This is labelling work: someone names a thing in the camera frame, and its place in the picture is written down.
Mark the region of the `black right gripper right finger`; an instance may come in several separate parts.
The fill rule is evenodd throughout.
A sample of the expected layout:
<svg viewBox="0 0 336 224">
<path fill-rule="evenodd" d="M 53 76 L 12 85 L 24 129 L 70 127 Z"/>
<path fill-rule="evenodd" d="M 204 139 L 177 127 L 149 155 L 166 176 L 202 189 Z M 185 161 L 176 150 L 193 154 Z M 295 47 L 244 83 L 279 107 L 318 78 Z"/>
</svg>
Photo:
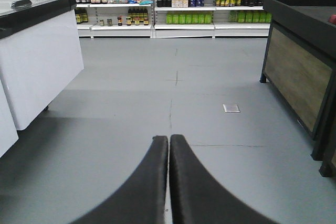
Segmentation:
<svg viewBox="0 0 336 224">
<path fill-rule="evenodd" d="M 173 223 L 273 223 L 225 189 L 183 135 L 170 138 L 169 185 Z"/>
</svg>

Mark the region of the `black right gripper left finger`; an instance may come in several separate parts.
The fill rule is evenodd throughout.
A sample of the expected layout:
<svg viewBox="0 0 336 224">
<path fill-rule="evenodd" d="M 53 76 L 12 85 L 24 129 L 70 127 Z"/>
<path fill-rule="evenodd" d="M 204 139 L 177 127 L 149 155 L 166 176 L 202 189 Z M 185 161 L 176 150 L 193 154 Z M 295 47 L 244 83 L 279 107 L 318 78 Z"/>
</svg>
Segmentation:
<svg viewBox="0 0 336 224">
<path fill-rule="evenodd" d="M 168 139 L 155 136 L 130 177 L 73 223 L 165 223 Z"/>
</svg>

